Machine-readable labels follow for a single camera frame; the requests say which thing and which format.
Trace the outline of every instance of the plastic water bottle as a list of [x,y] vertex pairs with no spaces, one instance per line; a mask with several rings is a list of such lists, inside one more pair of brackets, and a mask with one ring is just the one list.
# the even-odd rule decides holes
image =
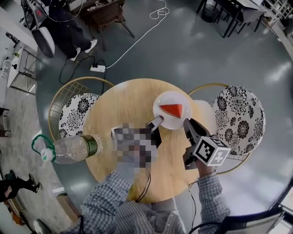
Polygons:
[[[42,136],[50,143],[50,141],[43,135],[36,136],[34,141],[39,136]],[[98,154],[103,148],[101,137],[96,134],[66,137],[50,144],[51,145],[48,148],[43,149],[41,153],[38,151],[36,152],[42,156],[44,161],[52,161],[61,164],[71,164],[82,161],[87,157]]]

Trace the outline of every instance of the black cable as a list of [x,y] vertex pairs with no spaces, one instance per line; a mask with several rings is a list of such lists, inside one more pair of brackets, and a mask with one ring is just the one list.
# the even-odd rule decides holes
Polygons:
[[57,21],[57,20],[51,18],[50,16],[48,16],[48,14],[46,13],[46,11],[45,11],[45,9],[44,9],[44,7],[42,6],[41,3],[39,3],[37,0],[33,0],[33,1],[34,1],[35,3],[37,3],[37,4],[43,9],[43,13],[44,13],[44,15],[47,16],[50,20],[52,20],[52,21],[54,21],[54,22],[56,22],[56,23],[64,23],[64,22],[69,22],[69,21],[74,20],[74,19],[80,14],[81,9],[82,9],[82,7],[83,7],[83,4],[85,3],[86,0],[84,0],[83,3],[81,4],[81,8],[80,8],[79,12],[77,13],[77,15],[74,16],[72,19],[70,19],[70,20],[66,20],[66,21]]
[[144,198],[144,196],[146,195],[146,193],[147,193],[147,190],[148,190],[148,188],[149,188],[149,186],[150,186],[150,184],[151,184],[151,173],[148,171],[148,178],[147,178],[147,181],[146,181],[146,185],[145,185],[145,187],[144,187],[144,189],[143,189],[143,191],[142,191],[142,193],[141,193],[141,195],[138,197],[138,199],[136,200],[136,202],[140,202],[143,198]]
[[61,78],[61,75],[62,75],[62,71],[63,71],[63,68],[65,67],[65,65],[66,65],[66,63],[67,63],[67,57],[66,57],[66,60],[65,60],[65,63],[64,63],[64,65],[63,65],[63,67],[61,68],[61,71],[60,71],[60,74],[59,74],[59,82],[61,83],[61,84],[63,84],[61,81],[60,81],[60,78]]
[[190,193],[190,196],[191,196],[192,202],[193,202],[193,204],[194,204],[194,208],[195,208],[194,215],[193,215],[193,220],[192,220],[192,224],[191,224],[191,228],[193,228],[193,224],[194,224],[194,220],[195,220],[195,216],[196,216],[196,202],[195,202],[195,199],[194,199],[193,196],[192,196],[192,193],[191,193],[190,189],[191,189],[191,187],[192,187],[195,183],[197,183],[197,181],[192,182],[192,183],[189,184],[189,193]]
[[[97,65],[99,64],[100,61],[102,61],[102,62],[104,63],[104,66],[105,66],[104,80],[106,80],[106,71],[107,71],[107,69],[106,69],[106,63],[105,63],[105,61],[104,61],[103,59],[100,59],[100,60],[97,62]],[[102,87],[102,93],[101,93],[101,95],[104,93],[104,87],[105,87],[105,82],[103,82],[103,87]]]
[[73,77],[73,75],[74,75],[74,73],[75,73],[75,70],[79,67],[79,65],[81,64],[81,62],[84,61],[84,60],[87,60],[88,58],[93,58],[93,62],[94,62],[94,64],[96,63],[96,59],[95,59],[94,56],[88,56],[88,57],[82,59],[82,60],[78,63],[78,65],[73,69],[73,73],[72,73],[71,77],[70,77],[65,83],[62,83],[62,82],[60,81],[60,78],[61,78],[62,70],[63,70],[63,68],[64,68],[64,66],[65,66],[65,64],[66,64],[66,62],[67,62],[67,58],[66,58],[65,64],[64,64],[64,66],[62,67],[62,69],[61,69],[61,71],[60,71],[59,82],[60,82],[61,84],[63,84],[63,85],[66,85],[67,82],[70,81],[71,78]]
[[221,223],[219,223],[219,222],[208,222],[208,223],[202,223],[202,224],[200,224],[200,225],[197,225],[195,228],[191,229],[190,232],[189,232],[189,234],[191,234],[191,233],[193,233],[195,230],[197,230],[197,229],[199,229],[199,228],[201,228],[201,227],[207,226],[207,225],[217,225],[217,226],[219,226],[220,224],[221,224]]

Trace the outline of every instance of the plaid shirt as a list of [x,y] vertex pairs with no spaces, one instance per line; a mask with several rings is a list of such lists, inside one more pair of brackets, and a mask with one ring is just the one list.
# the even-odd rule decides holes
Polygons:
[[[201,202],[202,223],[221,222],[230,214],[224,198],[222,187],[216,173],[198,179]],[[114,171],[103,183],[97,184],[92,193],[85,199],[81,209],[83,214],[83,230],[85,234],[154,234],[154,227],[139,206],[134,202],[126,202],[131,183],[123,180]],[[79,234],[81,219],[74,227],[62,234]],[[212,234],[217,227],[206,226],[199,234]],[[163,234],[185,234],[183,222],[178,211],[169,214]]]

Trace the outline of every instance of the floral cushion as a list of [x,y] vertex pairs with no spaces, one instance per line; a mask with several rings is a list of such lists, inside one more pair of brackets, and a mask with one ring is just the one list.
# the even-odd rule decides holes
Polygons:
[[263,137],[265,113],[257,97],[241,86],[230,86],[215,99],[217,134],[231,148],[231,155],[254,150]]
[[93,93],[78,94],[65,104],[59,120],[61,138],[82,135],[87,115],[99,97]]

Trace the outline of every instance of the trash bin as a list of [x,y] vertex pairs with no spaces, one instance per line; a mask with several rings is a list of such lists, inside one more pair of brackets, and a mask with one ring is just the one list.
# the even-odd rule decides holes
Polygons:
[[218,12],[219,10],[214,5],[206,4],[202,10],[201,18],[205,22],[212,23]]

